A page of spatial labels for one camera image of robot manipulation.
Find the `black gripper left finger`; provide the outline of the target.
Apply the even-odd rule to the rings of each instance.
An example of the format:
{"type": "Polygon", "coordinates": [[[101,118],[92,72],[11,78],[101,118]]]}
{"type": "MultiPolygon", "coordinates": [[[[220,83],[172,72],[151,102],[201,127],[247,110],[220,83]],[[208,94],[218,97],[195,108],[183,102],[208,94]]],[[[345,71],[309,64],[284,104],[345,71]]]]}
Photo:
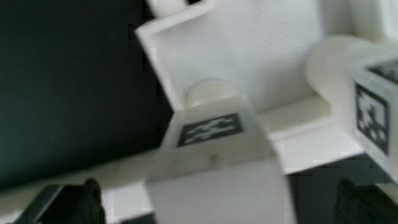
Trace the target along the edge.
{"type": "Polygon", "coordinates": [[[89,178],[82,185],[46,185],[14,224],[106,224],[98,181],[89,178]]]}

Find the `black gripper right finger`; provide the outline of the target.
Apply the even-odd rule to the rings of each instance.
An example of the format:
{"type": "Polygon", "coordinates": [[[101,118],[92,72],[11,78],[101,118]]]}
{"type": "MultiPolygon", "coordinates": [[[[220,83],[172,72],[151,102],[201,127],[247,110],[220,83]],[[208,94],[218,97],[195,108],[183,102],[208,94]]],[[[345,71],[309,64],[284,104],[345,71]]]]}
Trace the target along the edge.
{"type": "Polygon", "coordinates": [[[398,203],[375,185],[346,178],[336,187],[332,224],[398,224],[398,203]]]}

